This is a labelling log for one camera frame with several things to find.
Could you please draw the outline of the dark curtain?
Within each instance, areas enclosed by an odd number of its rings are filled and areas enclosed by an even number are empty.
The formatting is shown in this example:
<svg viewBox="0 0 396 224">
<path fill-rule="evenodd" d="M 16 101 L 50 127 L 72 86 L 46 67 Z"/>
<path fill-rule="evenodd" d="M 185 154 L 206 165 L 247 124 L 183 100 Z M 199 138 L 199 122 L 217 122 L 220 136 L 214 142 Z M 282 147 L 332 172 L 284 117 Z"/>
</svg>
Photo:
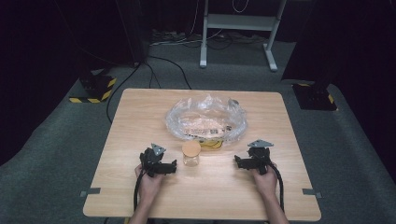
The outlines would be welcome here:
<svg viewBox="0 0 396 224">
<path fill-rule="evenodd" d="M 0 166 L 84 69 L 129 60 L 116 0 L 0 0 Z"/>
<path fill-rule="evenodd" d="M 315 0 L 283 78 L 336 86 L 396 183 L 396 0 Z"/>
</svg>

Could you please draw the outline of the yellow printed packet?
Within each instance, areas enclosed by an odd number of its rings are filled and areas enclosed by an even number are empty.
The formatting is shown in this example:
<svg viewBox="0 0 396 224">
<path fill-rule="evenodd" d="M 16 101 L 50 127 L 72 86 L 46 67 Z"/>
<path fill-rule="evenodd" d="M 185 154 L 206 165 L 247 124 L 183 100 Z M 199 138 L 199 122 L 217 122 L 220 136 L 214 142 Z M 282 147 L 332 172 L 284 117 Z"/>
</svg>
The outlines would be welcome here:
<svg viewBox="0 0 396 224">
<path fill-rule="evenodd" d="M 201 148 L 207 150 L 216 150 L 221 148 L 223 145 L 222 140 L 199 140 L 198 143 L 200 144 Z"/>
</svg>

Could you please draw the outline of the pale packet with label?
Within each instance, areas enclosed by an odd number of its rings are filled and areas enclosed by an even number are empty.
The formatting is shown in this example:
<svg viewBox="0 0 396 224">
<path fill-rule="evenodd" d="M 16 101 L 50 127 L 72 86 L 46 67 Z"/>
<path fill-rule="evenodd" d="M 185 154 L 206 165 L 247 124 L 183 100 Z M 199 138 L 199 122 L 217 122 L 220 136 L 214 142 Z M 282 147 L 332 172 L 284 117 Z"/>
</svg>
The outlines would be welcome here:
<svg viewBox="0 0 396 224">
<path fill-rule="evenodd" d="M 233 126 L 224 119 L 189 119 L 182 129 L 187 136 L 194 138 L 221 138 L 229 133 Z"/>
</svg>

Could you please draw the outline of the person's right hand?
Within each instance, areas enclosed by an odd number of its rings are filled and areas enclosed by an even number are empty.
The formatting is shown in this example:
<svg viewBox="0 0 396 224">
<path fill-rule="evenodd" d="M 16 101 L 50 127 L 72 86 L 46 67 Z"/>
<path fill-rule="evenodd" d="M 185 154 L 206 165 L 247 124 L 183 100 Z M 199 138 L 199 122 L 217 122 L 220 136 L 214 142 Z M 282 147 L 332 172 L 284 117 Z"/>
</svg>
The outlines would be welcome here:
<svg viewBox="0 0 396 224">
<path fill-rule="evenodd" d="M 260 195 L 265 201 L 276 199 L 276 183 L 277 177 L 274 169 L 267 167 L 267 173 L 261 175 L 257 169 L 250 171 L 256 183 L 256 187 Z"/>
</svg>

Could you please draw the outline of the white metal stand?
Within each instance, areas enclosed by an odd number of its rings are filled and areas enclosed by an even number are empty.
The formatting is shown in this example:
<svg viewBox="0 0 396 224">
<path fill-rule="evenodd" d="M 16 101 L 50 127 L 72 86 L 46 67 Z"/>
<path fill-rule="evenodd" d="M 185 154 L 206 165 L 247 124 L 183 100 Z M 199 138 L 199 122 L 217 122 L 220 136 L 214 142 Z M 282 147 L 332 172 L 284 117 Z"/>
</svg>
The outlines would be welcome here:
<svg viewBox="0 0 396 224">
<path fill-rule="evenodd" d="M 288 0 L 279 0 L 278 10 L 275 16 L 248 16 L 235 14 L 212 14 L 209 12 L 209 0 L 205 0 L 203 16 L 203 34 L 199 65 L 207 67 L 207 32 L 209 29 L 244 30 L 269 32 L 269 39 L 262 45 L 269 68 L 272 72 L 277 71 L 276 60 L 272 52 L 276 33 L 282 20 L 284 8 Z"/>
</svg>

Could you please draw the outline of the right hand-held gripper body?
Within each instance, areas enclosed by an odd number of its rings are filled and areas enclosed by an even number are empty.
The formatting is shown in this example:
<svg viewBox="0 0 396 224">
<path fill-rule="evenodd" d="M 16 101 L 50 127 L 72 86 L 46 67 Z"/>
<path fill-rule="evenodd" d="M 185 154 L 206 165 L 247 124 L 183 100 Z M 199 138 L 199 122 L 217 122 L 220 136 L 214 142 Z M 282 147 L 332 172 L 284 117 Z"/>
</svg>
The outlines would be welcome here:
<svg viewBox="0 0 396 224">
<path fill-rule="evenodd" d="M 273 144 L 258 139 L 248 144 L 248 146 L 249 150 L 247 153 L 250 156 L 250 162 L 247 169 L 257 169 L 260 175 L 265 175 L 268 171 L 267 167 L 272 164 L 269 147 L 272 147 Z"/>
</svg>

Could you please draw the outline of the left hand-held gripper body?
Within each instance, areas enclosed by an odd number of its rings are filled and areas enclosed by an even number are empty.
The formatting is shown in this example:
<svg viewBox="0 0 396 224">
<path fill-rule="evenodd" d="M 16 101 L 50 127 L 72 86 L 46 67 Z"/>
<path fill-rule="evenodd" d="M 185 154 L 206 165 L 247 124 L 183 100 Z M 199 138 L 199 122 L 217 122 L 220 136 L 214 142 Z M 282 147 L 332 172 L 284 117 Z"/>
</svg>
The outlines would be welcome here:
<svg viewBox="0 0 396 224">
<path fill-rule="evenodd" d="M 155 175 L 165 175 L 170 173 L 170 165 L 162 164 L 164 152 L 164 147 L 151 144 L 151 147 L 148 147 L 140 154 L 139 159 L 148 176 L 154 177 Z"/>
</svg>

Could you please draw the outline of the clear plastic bag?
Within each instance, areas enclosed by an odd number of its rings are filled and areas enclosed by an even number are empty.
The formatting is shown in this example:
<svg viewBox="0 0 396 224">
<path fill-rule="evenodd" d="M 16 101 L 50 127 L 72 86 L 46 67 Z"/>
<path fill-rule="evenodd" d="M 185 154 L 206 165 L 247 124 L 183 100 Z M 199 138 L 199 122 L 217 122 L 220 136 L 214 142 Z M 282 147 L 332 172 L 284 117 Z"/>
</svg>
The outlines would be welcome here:
<svg viewBox="0 0 396 224">
<path fill-rule="evenodd" d="M 233 129 L 221 138 L 194 138 L 183 133 L 189 119 L 224 119 Z M 240 139 L 248 127 L 246 111 L 235 100 L 219 94 L 203 94 L 179 100 L 165 116 L 168 131 L 183 140 L 222 140 L 223 144 Z"/>
</svg>

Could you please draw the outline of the person's left hand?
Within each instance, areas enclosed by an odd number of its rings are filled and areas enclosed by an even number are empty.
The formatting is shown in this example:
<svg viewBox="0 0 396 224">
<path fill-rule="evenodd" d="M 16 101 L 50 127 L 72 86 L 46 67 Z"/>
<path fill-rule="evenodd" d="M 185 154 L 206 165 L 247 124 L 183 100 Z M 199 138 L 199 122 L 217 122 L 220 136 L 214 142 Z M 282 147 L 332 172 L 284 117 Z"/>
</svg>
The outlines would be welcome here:
<svg viewBox="0 0 396 224">
<path fill-rule="evenodd" d="M 153 203 L 157 194 L 160 192 L 164 175 L 155 175 L 154 177 L 145 175 L 141 164 L 134 171 L 136 176 L 142 175 L 138 188 L 138 203 Z"/>
</svg>

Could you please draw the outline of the black yellow striped stand base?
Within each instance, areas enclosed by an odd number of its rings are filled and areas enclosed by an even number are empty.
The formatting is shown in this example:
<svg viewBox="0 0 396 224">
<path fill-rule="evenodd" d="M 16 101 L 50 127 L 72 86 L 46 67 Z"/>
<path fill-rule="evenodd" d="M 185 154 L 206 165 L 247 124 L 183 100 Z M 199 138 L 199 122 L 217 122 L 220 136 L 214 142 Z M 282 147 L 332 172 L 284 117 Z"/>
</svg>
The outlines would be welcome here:
<svg viewBox="0 0 396 224">
<path fill-rule="evenodd" d="M 116 81 L 114 77 L 105 75 L 105 70 L 97 75 L 89 72 L 87 76 L 79 79 L 86 94 L 83 96 L 70 96 L 69 101 L 75 104 L 105 102 L 109 98 Z"/>
<path fill-rule="evenodd" d="M 326 89 L 317 90 L 312 85 L 302 83 L 293 84 L 292 88 L 301 109 L 320 111 L 337 109 L 334 99 Z"/>
</svg>

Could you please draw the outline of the grey table bracket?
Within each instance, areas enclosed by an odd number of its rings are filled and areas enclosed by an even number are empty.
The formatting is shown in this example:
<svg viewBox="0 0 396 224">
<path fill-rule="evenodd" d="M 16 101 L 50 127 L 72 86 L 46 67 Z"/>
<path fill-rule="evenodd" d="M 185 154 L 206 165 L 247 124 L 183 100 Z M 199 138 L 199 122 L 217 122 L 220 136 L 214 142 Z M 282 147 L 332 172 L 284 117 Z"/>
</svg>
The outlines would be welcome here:
<svg viewBox="0 0 396 224">
<path fill-rule="evenodd" d="M 100 188 L 89 188 L 89 189 L 84 189 L 80 192 L 79 196 L 81 198 L 87 197 L 90 194 L 99 194 L 101 191 Z"/>
<path fill-rule="evenodd" d="M 319 191 L 315 191 L 314 189 L 302 189 L 303 195 L 311 195 L 315 196 L 317 199 L 322 198 L 322 194 Z"/>
</svg>

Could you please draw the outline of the glass jar with cork lid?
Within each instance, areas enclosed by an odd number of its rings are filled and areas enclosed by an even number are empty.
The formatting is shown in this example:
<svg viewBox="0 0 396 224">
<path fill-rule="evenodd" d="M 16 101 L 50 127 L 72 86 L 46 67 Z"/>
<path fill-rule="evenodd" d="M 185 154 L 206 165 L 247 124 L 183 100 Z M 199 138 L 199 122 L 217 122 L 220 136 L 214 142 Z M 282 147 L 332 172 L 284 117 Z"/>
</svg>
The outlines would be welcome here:
<svg viewBox="0 0 396 224">
<path fill-rule="evenodd" d="M 183 162 L 187 166 L 196 166 L 199 164 L 199 155 L 201 145 L 194 140 L 184 142 L 182 145 Z"/>
</svg>

